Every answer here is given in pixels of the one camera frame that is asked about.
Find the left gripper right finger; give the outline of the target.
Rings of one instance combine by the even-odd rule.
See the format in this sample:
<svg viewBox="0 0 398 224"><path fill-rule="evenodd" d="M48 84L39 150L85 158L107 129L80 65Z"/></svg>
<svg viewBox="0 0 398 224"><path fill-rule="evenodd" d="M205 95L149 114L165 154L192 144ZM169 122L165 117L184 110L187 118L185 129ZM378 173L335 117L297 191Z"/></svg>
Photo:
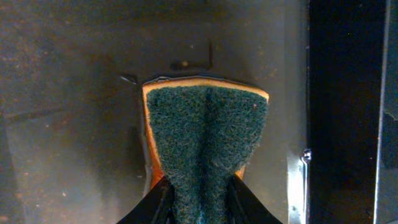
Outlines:
<svg viewBox="0 0 398 224"><path fill-rule="evenodd" d="M228 182L226 205L230 224L282 224L237 175Z"/></svg>

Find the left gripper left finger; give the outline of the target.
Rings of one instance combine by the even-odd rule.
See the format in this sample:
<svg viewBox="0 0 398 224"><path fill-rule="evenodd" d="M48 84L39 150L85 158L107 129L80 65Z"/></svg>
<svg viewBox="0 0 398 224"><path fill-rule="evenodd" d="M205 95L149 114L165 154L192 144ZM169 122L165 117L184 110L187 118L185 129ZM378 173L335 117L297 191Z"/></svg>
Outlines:
<svg viewBox="0 0 398 224"><path fill-rule="evenodd" d="M174 187L163 177L117 224L174 224L173 203Z"/></svg>

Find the green and yellow sponge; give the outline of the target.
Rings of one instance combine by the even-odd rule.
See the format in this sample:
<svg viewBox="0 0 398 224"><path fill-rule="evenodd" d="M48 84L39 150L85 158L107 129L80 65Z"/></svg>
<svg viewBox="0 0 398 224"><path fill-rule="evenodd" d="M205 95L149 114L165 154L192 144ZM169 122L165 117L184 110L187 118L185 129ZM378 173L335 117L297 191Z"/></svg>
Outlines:
<svg viewBox="0 0 398 224"><path fill-rule="evenodd" d="M177 223L227 223L230 178L241 177L261 140L269 95L208 77L157 80L142 87L154 178L174 187Z"/></svg>

